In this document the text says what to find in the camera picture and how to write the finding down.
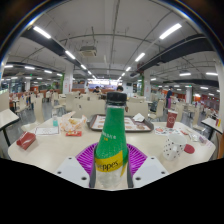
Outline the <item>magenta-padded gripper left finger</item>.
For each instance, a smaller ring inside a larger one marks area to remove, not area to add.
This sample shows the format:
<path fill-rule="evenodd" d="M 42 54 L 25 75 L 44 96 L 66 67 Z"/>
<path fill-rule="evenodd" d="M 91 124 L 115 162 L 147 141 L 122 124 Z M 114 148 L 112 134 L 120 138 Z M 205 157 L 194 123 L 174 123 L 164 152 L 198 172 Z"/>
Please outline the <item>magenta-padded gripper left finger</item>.
<path fill-rule="evenodd" d="M 94 188 L 96 170 L 94 151 L 96 143 L 86 147 L 76 156 L 67 157 L 57 168 L 55 174 L 84 188 Z"/>

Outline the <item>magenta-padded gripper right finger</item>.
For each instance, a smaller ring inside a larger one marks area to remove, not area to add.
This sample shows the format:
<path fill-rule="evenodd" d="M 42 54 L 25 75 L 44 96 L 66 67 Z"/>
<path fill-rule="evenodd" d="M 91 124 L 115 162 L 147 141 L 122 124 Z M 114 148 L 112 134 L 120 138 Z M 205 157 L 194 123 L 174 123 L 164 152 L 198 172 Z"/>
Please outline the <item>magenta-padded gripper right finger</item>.
<path fill-rule="evenodd" d="M 168 175 L 155 156 L 146 156 L 135 146 L 128 144 L 127 184 L 129 188 L 140 188 Z"/>

